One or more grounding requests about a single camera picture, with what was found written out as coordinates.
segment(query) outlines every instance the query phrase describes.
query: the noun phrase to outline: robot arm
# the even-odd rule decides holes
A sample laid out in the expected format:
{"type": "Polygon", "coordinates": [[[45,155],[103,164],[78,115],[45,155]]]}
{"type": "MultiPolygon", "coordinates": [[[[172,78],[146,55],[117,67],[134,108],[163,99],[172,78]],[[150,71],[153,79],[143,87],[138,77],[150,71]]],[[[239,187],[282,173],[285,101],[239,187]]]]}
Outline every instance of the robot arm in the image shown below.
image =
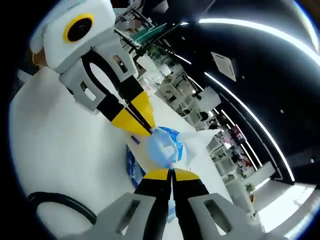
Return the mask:
{"type": "Polygon", "coordinates": [[[115,127],[149,136],[155,127],[152,108],[136,80],[134,61],[114,32],[115,18],[110,0],[62,1],[41,23],[30,47],[36,52],[43,46],[47,65],[79,104],[99,110],[115,127]],[[127,106],[99,82],[90,63],[110,78],[127,106]]]}
{"type": "Polygon", "coordinates": [[[171,181],[184,240],[285,239],[248,224],[241,208],[218,193],[209,194],[196,174],[177,168],[147,173],[134,193],[125,193],[97,216],[81,203],[66,196],[62,198],[58,193],[32,193],[29,200],[35,209],[42,202],[65,204],[92,222],[93,226],[85,232],[61,240],[161,240],[167,223],[171,181]],[[216,224],[225,235],[219,233],[216,224]]]}

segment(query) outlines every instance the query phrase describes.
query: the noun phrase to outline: black ceiling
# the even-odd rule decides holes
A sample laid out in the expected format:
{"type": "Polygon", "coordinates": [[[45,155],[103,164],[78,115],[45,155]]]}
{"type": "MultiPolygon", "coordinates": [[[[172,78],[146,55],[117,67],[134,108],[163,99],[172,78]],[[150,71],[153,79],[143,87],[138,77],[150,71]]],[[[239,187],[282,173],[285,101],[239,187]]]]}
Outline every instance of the black ceiling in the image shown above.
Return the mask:
{"type": "MultiPolygon", "coordinates": [[[[279,0],[217,0],[205,18],[258,22],[286,32],[313,48],[309,35],[295,13],[279,0]]],[[[320,68],[300,49],[269,33],[226,24],[184,25],[165,39],[177,55],[192,62],[189,65],[177,58],[194,80],[203,87],[211,86],[218,93],[223,93],[240,112],[246,114],[204,72],[210,73],[241,99],[270,131],[288,161],[312,146],[319,147],[320,68]],[[211,52],[232,60],[236,82],[218,71],[211,52]]],[[[224,101],[222,98],[221,106],[224,106],[224,101]]],[[[243,119],[233,107],[228,108],[228,113],[241,125],[243,119]]],[[[250,136],[252,132],[248,130],[245,134],[250,136]]],[[[261,136],[270,143],[262,132],[261,136]]],[[[310,163],[310,157],[302,157],[302,165],[310,163]]],[[[275,159],[282,162],[276,152],[275,159]]]]}

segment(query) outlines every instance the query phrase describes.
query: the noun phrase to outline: white robot body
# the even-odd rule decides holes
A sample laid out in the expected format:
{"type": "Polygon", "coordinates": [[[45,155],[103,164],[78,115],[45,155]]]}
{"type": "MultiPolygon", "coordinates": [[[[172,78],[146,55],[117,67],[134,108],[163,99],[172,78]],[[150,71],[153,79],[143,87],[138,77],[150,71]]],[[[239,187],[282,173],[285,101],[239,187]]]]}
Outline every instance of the white robot body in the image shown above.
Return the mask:
{"type": "Polygon", "coordinates": [[[91,47],[99,42],[107,42],[106,38],[114,31],[115,18],[109,0],[87,0],[76,4],[59,18],[51,21],[43,34],[43,47],[48,66],[61,74],[91,47]],[[89,32],[77,41],[66,41],[68,25],[77,18],[87,16],[92,20],[89,32]]]}
{"type": "Polygon", "coordinates": [[[135,78],[138,77],[139,74],[134,60],[126,51],[123,50],[119,37],[116,33],[109,35],[107,42],[97,44],[93,50],[99,53],[100,56],[107,61],[116,76],[119,78],[120,82],[123,82],[132,75],[135,78]],[[124,68],[120,68],[120,63],[116,61],[115,57],[122,62],[124,68]]]}

